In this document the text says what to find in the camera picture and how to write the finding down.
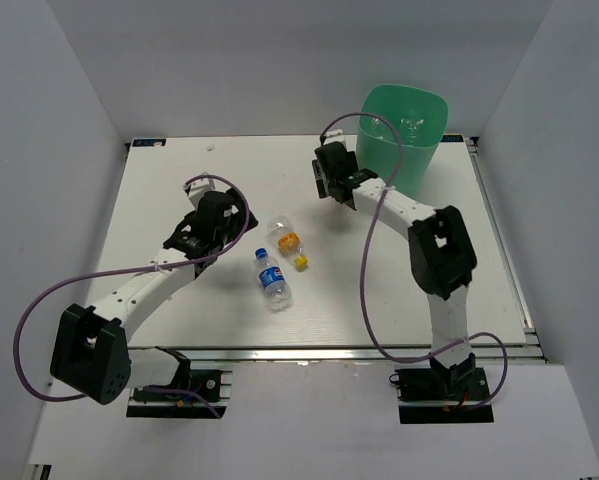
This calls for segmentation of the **clear bottle yellow cap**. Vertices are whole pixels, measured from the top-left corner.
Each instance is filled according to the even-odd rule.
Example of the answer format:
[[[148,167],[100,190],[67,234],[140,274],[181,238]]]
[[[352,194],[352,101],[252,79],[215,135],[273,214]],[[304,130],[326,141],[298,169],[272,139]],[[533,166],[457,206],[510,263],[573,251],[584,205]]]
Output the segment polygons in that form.
[[[297,271],[308,268],[309,261],[302,241],[286,216],[277,216],[267,224],[266,238]]]

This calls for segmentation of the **clear Pepsi bottle blue cap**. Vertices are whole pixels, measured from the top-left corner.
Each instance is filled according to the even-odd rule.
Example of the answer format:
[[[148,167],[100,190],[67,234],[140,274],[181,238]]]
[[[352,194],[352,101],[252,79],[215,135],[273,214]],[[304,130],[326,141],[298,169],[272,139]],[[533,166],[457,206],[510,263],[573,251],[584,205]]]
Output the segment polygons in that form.
[[[279,262],[265,248],[255,252],[255,273],[268,306],[274,311],[291,306],[292,291],[283,275]]]

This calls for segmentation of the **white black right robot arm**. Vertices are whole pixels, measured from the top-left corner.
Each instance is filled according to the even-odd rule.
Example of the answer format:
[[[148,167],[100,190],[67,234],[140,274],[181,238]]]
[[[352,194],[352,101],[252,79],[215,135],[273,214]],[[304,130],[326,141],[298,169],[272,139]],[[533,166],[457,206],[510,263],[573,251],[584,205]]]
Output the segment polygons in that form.
[[[427,294],[432,351],[423,359],[434,369],[431,388],[442,398],[456,397],[475,369],[466,301],[477,257],[460,211],[454,206],[435,209],[398,192],[373,171],[360,169],[355,153],[341,142],[322,145],[315,155],[312,167],[319,196],[372,216],[359,280],[362,315],[372,342],[378,340],[369,326],[365,277],[372,236],[381,222],[408,241],[412,276]]]

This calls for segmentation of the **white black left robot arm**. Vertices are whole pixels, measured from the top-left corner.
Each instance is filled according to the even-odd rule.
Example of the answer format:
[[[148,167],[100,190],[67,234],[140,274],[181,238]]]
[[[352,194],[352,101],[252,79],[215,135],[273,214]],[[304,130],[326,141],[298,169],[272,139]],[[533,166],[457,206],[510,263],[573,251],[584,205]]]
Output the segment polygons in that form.
[[[155,389],[170,399],[188,393],[187,357],[163,347],[132,350],[128,343],[163,303],[258,224],[234,188],[207,189],[193,205],[146,271],[90,306],[73,304],[63,312],[50,363],[54,379],[101,405],[125,389]]]

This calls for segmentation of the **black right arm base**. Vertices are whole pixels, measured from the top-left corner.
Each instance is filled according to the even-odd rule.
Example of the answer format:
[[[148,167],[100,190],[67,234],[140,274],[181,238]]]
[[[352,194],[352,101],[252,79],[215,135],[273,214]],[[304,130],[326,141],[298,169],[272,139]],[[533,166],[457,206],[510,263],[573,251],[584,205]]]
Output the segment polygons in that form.
[[[485,371],[473,353],[446,369],[436,359],[428,368],[401,368],[390,377],[397,390],[402,425],[487,424],[494,422]]]

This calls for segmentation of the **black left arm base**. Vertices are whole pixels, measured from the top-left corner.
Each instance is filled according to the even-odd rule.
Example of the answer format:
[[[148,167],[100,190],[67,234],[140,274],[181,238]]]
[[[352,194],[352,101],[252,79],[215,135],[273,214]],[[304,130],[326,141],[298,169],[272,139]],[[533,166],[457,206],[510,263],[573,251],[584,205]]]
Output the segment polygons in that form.
[[[172,349],[130,352],[128,418],[220,419],[231,396],[232,368]]]

